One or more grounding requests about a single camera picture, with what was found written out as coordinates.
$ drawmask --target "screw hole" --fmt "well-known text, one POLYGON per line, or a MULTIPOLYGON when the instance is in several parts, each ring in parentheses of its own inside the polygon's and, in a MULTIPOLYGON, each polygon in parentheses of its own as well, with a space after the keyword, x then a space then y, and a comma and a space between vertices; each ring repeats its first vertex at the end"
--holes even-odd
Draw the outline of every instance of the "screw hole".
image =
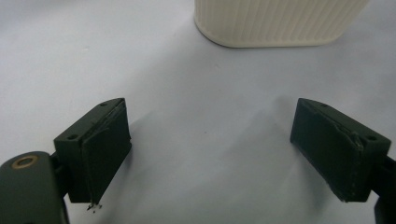
POLYGON ((35 164, 37 160, 38 157, 35 155, 25 156, 14 161, 11 166, 14 170, 19 170, 35 164))
POLYGON ((67 139, 73 140, 73 139, 76 139, 77 137, 78 137, 77 134, 72 134, 72 135, 68 136, 67 139))
POLYGON ((372 135, 369 135, 369 136, 367 136, 366 137, 368 140, 370 140, 370 141, 375 141, 376 140, 376 137, 374 137, 374 136, 372 136, 372 135))

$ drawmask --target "white container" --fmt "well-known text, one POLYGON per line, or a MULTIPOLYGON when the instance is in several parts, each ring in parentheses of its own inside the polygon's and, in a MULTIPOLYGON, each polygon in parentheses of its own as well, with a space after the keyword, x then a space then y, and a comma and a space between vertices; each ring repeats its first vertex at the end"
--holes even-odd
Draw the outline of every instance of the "white container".
POLYGON ((195 23, 232 48, 315 46, 338 38, 368 0, 195 0, 195 23))

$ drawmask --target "dark green plastic part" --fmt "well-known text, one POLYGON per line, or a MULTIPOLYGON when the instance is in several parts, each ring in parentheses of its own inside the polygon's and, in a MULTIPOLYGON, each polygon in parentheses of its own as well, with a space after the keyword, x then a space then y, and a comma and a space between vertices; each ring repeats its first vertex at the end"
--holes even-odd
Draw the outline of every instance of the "dark green plastic part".
POLYGON ((344 202, 366 202, 375 167, 384 163, 388 138, 320 102, 299 99, 290 141, 344 202))
POLYGON ((25 153, 0 167, 0 223, 68 223, 48 153, 25 153))
POLYGON ((124 99, 94 107, 54 140, 59 163, 70 170, 72 203, 99 203, 131 149, 124 99))

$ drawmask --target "small debris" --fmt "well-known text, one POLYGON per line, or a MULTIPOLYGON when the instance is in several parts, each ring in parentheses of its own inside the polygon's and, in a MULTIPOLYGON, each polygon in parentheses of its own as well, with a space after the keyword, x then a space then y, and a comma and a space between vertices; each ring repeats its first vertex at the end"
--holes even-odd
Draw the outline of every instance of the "small debris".
POLYGON ((91 210, 93 211, 93 213, 96 213, 96 208, 101 209, 102 205, 101 204, 97 204, 97 203, 91 203, 90 205, 88 205, 87 211, 91 210))

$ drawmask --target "white plastic box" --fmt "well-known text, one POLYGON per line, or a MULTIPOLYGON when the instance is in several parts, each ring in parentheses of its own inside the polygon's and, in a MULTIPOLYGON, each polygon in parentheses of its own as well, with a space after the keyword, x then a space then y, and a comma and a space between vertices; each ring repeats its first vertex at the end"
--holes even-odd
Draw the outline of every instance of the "white plastic box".
POLYGON ((368 0, 195 0, 195 23, 232 48, 315 46, 338 38, 368 0))

